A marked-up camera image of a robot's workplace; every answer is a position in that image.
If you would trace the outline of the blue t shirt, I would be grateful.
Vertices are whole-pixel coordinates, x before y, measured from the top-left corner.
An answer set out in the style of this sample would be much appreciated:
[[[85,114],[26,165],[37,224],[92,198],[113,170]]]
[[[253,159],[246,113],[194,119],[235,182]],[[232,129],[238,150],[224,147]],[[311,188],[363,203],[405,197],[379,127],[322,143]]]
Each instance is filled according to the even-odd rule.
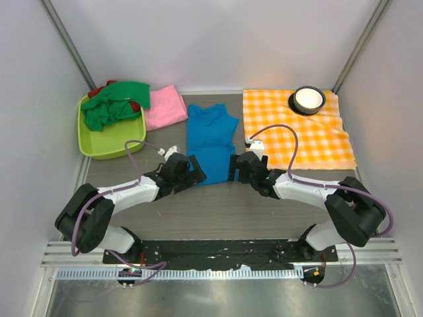
[[[233,136],[238,124],[239,119],[229,115],[224,104],[204,109],[189,105],[187,154],[196,157],[206,175],[201,186],[227,181],[230,158],[235,153]]]

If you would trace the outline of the orange checkered cloth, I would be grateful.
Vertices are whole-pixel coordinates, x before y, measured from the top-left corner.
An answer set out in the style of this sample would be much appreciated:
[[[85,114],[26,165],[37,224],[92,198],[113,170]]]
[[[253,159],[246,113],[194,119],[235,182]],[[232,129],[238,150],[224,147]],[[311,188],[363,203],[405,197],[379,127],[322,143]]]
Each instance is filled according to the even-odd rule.
[[[317,114],[302,116],[288,106],[292,90],[244,90],[245,137],[274,124],[290,126],[299,140],[293,169],[353,170],[356,159],[348,133],[343,128],[338,96],[323,93],[326,103]]]

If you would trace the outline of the black white bowl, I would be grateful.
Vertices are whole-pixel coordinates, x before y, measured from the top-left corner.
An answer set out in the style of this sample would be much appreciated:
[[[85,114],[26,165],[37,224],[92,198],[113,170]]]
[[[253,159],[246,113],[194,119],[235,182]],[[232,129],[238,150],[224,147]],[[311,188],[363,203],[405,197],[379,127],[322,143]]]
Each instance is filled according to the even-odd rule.
[[[312,116],[326,104],[327,98],[322,90],[312,86],[297,88],[288,98],[288,106],[296,114]]]

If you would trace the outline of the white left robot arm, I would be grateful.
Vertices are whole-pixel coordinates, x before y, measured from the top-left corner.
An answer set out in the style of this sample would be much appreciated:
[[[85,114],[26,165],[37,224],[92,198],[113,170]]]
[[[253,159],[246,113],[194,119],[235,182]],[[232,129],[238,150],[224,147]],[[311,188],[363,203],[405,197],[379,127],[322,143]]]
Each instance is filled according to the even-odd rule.
[[[108,188],[81,185],[58,215],[55,228],[71,242],[74,255],[102,248],[132,264],[141,257],[141,240],[127,228],[112,226],[112,216],[135,205],[177,194],[205,180],[207,176],[194,155],[173,153],[165,163],[134,181]]]

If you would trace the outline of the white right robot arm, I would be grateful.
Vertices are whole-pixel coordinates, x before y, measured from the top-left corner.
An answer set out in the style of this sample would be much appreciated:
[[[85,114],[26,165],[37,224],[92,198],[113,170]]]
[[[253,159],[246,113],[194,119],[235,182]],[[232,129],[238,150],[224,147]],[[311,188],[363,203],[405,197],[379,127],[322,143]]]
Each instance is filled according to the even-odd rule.
[[[270,170],[266,158],[258,158],[252,151],[231,155],[228,179],[250,184],[264,197],[299,201],[327,211],[329,221],[311,225],[295,248],[284,252],[291,259],[315,260],[335,244],[363,247],[387,216],[386,208],[354,177],[324,182]]]

